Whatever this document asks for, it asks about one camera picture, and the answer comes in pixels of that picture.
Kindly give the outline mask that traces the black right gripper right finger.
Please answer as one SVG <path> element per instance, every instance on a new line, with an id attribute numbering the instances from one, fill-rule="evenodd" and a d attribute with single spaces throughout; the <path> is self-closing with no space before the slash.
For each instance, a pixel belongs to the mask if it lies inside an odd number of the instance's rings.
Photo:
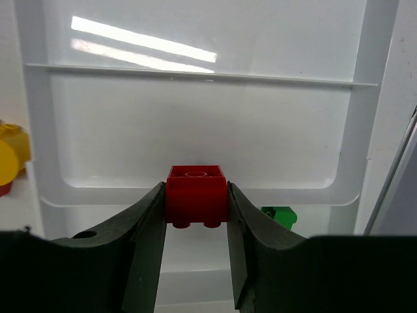
<path id="1" fill-rule="evenodd" d="M 416 238 L 300 236 L 228 185 L 227 238 L 240 312 L 415 312 Z"/>

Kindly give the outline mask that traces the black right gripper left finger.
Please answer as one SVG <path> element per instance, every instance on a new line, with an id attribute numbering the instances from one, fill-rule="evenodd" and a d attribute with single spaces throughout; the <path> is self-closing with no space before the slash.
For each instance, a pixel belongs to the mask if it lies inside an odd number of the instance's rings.
<path id="1" fill-rule="evenodd" d="M 152 312 L 164 250 L 165 185 L 73 237 L 1 233 L 2 312 Z"/>

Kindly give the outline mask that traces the green square lego brick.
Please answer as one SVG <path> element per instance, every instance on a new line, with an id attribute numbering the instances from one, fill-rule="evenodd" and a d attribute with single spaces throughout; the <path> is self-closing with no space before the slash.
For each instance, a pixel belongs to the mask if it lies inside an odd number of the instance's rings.
<path id="1" fill-rule="evenodd" d="M 290 207 L 262 207 L 261 211 L 288 230 L 292 230 L 298 219 L 296 213 Z"/>

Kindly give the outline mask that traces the small red square lego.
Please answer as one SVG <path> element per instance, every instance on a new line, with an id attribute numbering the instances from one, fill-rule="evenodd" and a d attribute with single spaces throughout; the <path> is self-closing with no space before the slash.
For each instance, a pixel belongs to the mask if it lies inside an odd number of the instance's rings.
<path id="1" fill-rule="evenodd" d="M 217 228 L 229 218 L 228 187 L 218 165 L 174 165 L 165 184 L 165 222 Z"/>

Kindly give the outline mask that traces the yellow round lego piece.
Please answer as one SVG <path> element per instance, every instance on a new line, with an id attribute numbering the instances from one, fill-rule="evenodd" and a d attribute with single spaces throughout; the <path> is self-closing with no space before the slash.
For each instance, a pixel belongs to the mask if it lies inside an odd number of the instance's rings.
<path id="1" fill-rule="evenodd" d="M 17 178 L 30 159 L 29 135 L 21 126 L 1 121 L 1 186 Z"/>

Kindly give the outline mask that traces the red long lego brick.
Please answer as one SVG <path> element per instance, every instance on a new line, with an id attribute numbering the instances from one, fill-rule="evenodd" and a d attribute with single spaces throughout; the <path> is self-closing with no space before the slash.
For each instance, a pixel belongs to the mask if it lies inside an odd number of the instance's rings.
<path id="1" fill-rule="evenodd" d="M 11 188 L 12 188 L 12 184 L 13 184 L 13 182 L 11 181 L 11 182 L 9 182 L 5 185 L 0 186 L 0 197 L 6 196 L 7 194 L 10 193 Z"/>

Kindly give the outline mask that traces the white divided sorting tray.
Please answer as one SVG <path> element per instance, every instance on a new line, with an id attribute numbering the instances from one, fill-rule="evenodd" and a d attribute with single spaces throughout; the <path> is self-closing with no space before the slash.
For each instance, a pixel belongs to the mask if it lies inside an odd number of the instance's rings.
<path id="1" fill-rule="evenodd" d="M 307 239 L 355 236 L 405 6 L 15 1 L 41 238 L 115 216 L 174 165 L 218 165 L 259 210 L 290 207 Z M 234 302 L 227 223 L 165 222 L 155 307 Z"/>

